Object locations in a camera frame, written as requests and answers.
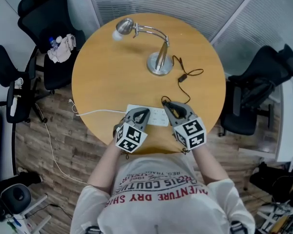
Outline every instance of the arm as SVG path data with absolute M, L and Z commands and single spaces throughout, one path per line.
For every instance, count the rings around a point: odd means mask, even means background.
M 120 155 L 121 149 L 115 146 L 115 139 L 113 139 L 90 175 L 88 185 L 109 194 Z
M 88 226 L 98 225 L 98 217 L 110 199 L 110 188 L 116 173 L 121 149 L 115 139 L 108 145 L 80 194 L 74 211 L 70 233 L 84 234 Z
M 225 169 L 219 164 L 215 157 L 207 149 L 206 145 L 192 150 L 194 159 L 200 168 L 205 184 L 220 181 L 228 177 Z
M 229 223 L 238 221 L 248 229 L 248 233 L 254 233 L 255 221 L 245 208 L 225 169 L 222 168 L 205 145 L 193 149 L 192 152 L 201 170 L 204 182 L 214 194 L 219 206 L 226 213 Z

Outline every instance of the window blind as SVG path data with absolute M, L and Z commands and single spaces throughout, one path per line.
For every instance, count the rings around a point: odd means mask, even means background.
M 251 0 L 215 42 L 224 69 L 243 73 L 260 47 L 293 49 L 293 0 Z
M 101 25 L 133 13 L 179 18 L 211 39 L 243 0 L 92 0 Z

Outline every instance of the white cable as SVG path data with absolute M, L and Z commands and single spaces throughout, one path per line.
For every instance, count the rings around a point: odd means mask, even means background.
M 69 99 L 68 102 L 70 103 L 73 103 L 73 106 L 72 106 L 72 111 L 74 113 L 78 113 L 78 111 L 74 111 L 74 106 L 75 106 L 75 103 L 73 102 L 72 99 Z M 77 116 L 83 116 L 83 115 L 89 115 L 89 114 L 92 114 L 92 113 L 95 113 L 95 112 L 101 112 L 101 111 L 105 111 L 105 112 L 113 112 L 113 113 L 121 113 L 121 114 L 125 114 L 126 112 L 124 111 L 118 111 L 118 110 L 109 110 L 109 109 L 98 109 L 98 110 L 94 110 L 94 111 L 91 111 L 91 112 L 87 112 L 87 113 L 83 113 L 83 114 L 78 114 Z
M 44 118 L 44 117 L 43 117 L 43 113 L 42 113 L 42 111 L 40 110 L 40 107 L 38 106 L 38 104 L 35 103 L 35 105 L 38 107 L 38 109 L 39 109 L 39 111 L 40 111 L 40 113 L 41 113 L 41 115 L 42 115 L 42 118 Z M 50 146 L 51 146 L 51 151 L 52 151 L 53 160 L 54 160 L 54 162 L 56 163 L 56 165 L 58 166 L 59 170 L 60 170 L 65 176 L 69 177 L 70 179 L 72 179 L 72 180 L 74 180 L 74 181 L 77 181 L 77 182 L 80 182 L 80 183 L 82 183 L 82 184 L 86 184 L 85 182 L 82 182 L 82 181 L 80 181 L 80 180 L 78 180 L 78 179 L 74 179 L 74 178 L 70 177 L 69 175 L 67 175 L 66 173 L 64 173 L 64 172 L 60 169 L 60 167 L 59 167 L 57 161 L 56 161 L 55 158 L 54 158 L 53 147 L 52 147 L 52 143 L 51 143 L 51 135 L 50 135 L 50 132 L 49 132 L 49 129 L 48 129 L 48 126 L 47 126 L 46 123 L 45 123 L 45 128 L 47 129 L 48 134 L 49 134 L 49 141 L 50 141 Z

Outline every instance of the white t-shirt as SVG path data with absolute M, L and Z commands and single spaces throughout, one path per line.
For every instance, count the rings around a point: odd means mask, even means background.
M 235 220 L 254 233 L 232 180 L 203 185 L 184 154 L 158 154 L 122 165 L 112 196 L 86 186 L 70 233 L 96 225 L 104 234 L 229 234 Z

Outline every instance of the black office chair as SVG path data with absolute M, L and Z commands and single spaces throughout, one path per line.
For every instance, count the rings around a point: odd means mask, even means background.
M 240 76 L 231 76 L 226 82 L 226 99 L 220 116 L 223 133 L 226 130 L 253 135 L 257 115 L 268 117 L 268 127 L 273 128 L 273 106 L 268 111 L 259 106 L 274 91 L 275 87 L 293 77 L 293 51 L 285 44 L 276 52 L 269 46 L 262 47 L 248 69 Z
M 18 26 L 34 41 L 41 53 L 47 53 L 51 48 L 50 37 L 64 38 L 67 34 L 75 36 L 76 49 L 71 51 L 67 61 L 54 63 L 45 55 L 44 67 L 37 67 L 37 70 L 44 72 L 44 86 L 47 90 L 59 89 L 70 84 L 74 63 L 85 42 L 85 36 L 82 30 L 73 27 L 68 14 L 67 0 L 21 0 L 18 14 Z
M 5 48 L 0 45 L 0 85 L 3 87 L 10 87 L 6 102 L 0 102 L 0 106 L 6 105 L 6 120 L 9 123 L 19 123 L 22 121 L 29 122 L 30 109 L 33 108 L 34 112 L 38 116 L 39 120 L 43 123 L 47 122 L 46 118 L 42 118 L 35 103 L 37 100 L 44 98 L 50 94 L 54 94 L 54 91 L 49 91 L 40 94 L 35 97 L 36 87 L 40 78 L 37 78 L 34 82 L 33 89 L 31 90 L 31 80 L 35 78 L 35 59 L 31 59 L 27 68 L 28 71 L 20 72 L 13 65 L 11 59 Z M 14 81 L 18 78 L 23 79 L 22 89 L 14 88 Z M 11 106 L 13 103 L 14 95 L 20 95 L 18 98 L 17 107 L 14 116 L 10 115 Z

